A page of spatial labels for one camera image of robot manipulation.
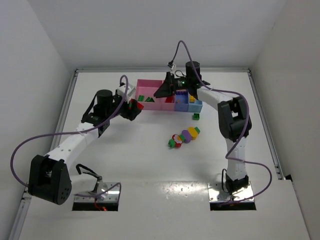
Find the metal base plate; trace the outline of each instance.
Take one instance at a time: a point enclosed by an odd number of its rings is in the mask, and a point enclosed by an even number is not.
[[[117,182],[103,182],[101,183],[98,193],[102,193],[108,188],[114,186]],[[97,198],[96,204],[99,207],[106,207],[108,211],[117,211],[120,196],[119,185],[115,186],[110,191],[102,194]],[[95,208],[95,198],[94,197],[80,197],[74,196],[73,211],[96,211]]]
[[[210,209],[215,211],[224,210],[256,210],[255,199],[251,197],[254,192],[251,187],[251,183],[246,188],[241,188],[232,194],[225,193],[222,190],[221,183],[208,183],[209,203]],[[242,199],[250,198],[235,204],[224,204],[232,201],[239,201]]]

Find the purple block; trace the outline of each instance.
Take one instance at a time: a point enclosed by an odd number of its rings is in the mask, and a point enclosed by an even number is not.
[[[184,138],[185,138],[185,141],[184,141],[184,142],[185,142],[186,144],[188,144],[188,143],[191,142],[192,137],[191,137],[190,132],[188,132],[188,130],[183,130],[183,131],[181,132],[181,134],[184,136]]]

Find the wall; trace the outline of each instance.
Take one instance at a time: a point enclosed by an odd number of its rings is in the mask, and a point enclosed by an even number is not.
[[[66,64],[162,67],[180,39],[204,67],[249,67],[285,0],[28,0]],[[184,65],[185,51],[176,63]]]
[[[54,132],[71,72],[58,55],[27,0],[0,3],[0,240],[7,239],[23,187],[10,172],[14,148],[26,138]],[[28,180],[30,161],[52,139],[18,152],[15,169]]]
[[[320,239],[319,12],[317,0],[287,0],[253,67],[280,161],[314,240]]]

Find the table surface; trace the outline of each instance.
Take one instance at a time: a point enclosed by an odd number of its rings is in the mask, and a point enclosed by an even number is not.
[[[278,180],[255,96],[246,72],[205,72],[202,78],[219,89],[241,92],[249,103],[252,129],[246,160],[266,164],[271,187],[256,197],[254,211],[210,211],[207,182],[221,177],[227,167],[227,147],[218,113],[206,103],[200,120],[189,112],[142,111],[130,122],[120,116],[79,156],[107,182],[121,182],[118,212],[73,212],[73,199],[57,206],[33,197],[20,235],[34,239],[184,239],[271,240],[309,239],[290,181]],[[120,72],[80,72],[63,131],[78,125],[97,90],[114,90]],[[137,79],[163,80],[163,72],[128,72]],[[168,140],[188,127],[201,130],[198,138],[169,149]],[[268,183],[268,172],[247,165],[253,191]],[[76,174],[72,167],[71,175]]]

